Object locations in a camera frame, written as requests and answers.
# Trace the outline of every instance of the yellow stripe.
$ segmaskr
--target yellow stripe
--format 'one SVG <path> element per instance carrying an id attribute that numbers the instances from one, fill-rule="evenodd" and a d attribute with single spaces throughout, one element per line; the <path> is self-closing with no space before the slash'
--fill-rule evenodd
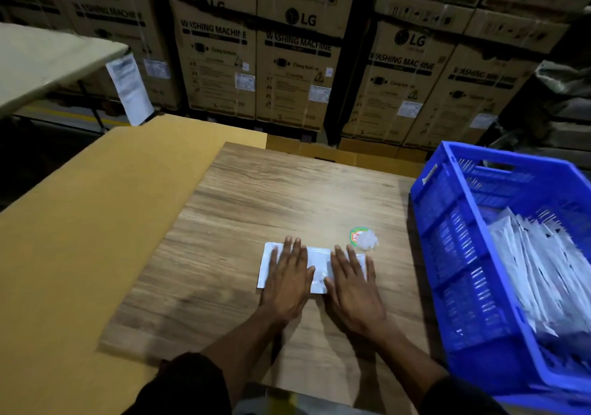
<path id="1" fill-rule="evenodd" d="M 289 396 L 273 396 L 267 392 L 269 401 L 267 415 L 295 415 L 297 406 L 297 393 L 289 392 Z"/>
<path id="2" fill-rule="evenodd" d="M 51 110 L 51 109 L 46 109 L 43 107 L 31 107 L 29 105 L 27 105 L 24 108 L 25 108 L 25 110 L 29 110 L 34 113 L 48 113 L 50 115 L 62 116 L 63 118 L 74 118 L 74 119 L 81 119 L 81 120 L 90 121 L 90 122 L 96 122 L 96 119 L 94 118 L 94 116 L 78 115 L 77 113 L 60 112 L 59 110 Z M 103 119 L 103 118 L 101 118 L 101 119 L 102 119 L 103 123 L 105 123 L 105 124 L 123 125 L 123 126 L 130 126 L 131 125 L 128 122 L 113 121 L 110 119 Z"/>

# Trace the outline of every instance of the person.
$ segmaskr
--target person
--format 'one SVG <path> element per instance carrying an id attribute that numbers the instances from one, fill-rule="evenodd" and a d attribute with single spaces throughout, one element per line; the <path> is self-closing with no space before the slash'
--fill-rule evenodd
<path id="1" fill-rule="evenodd" d="M 493 398 L 450 376 L 388 320 L 373 259 L 366 255 L 365 279 L 350 245 L 347 253 L 336 245 L 330 254 L 335 278 L 325 279 L 329 301 L 347 329 L 375 345 L 418 412 L 505 414 Z M 170 361 L 125 414 L 230 414 L 264 349 L 304 308 L 314 276 L 314 267 L 307 264 L 307 248 L 300 239 L 292 248 L 288 236 L 279 260 L 277 249 L 271 254 L 269 276 L 254 314 L 200 353 L 188 352 Z"/>

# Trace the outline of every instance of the clothing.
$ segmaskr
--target clothing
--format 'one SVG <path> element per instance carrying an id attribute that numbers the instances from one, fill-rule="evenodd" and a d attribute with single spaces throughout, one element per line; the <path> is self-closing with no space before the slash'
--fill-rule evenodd
<path id="1" fill-rule="evenodd" d="M 506 415 L 503 408 L 477 387 L 448 376 L 428 391 L 420 415 Z M 161 367 L 139 392 L 124 415 L 212 413 L 231 415 L 232 406 L 222 371 L 199 353 L 185 353 Z"/>

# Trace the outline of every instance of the wood grain surface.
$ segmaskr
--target wood grain surface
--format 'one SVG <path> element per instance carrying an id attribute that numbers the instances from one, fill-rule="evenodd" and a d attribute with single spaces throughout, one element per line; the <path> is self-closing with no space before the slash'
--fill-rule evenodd
<path id="1" fill-rule="evenodd" d="M 100 338 L 144 360 L 203 347 L 253 313 L 265 242 L 300 237 L 345 246 L 375 231 L 380 295 L 390 318 L 434 357 L 436 318 L 408 194 L 413 179 L 226 143 Z M 391 372 L 341 331 L 320 296 L 260 360 L 253 380 L 382 413 L 411 413 Z"/>

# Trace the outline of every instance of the yellow table surface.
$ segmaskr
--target yellow table surface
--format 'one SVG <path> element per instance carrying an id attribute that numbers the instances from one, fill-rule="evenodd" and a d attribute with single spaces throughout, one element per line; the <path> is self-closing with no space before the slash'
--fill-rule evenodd
<path id="1" fill-rule="evenodd" d="M 0 213 L 0 404 L 117 414 L 155 369 L 98 352 L 101 330 L 224 144 L 260 132 L 159 116 L 93 143 Z"/>

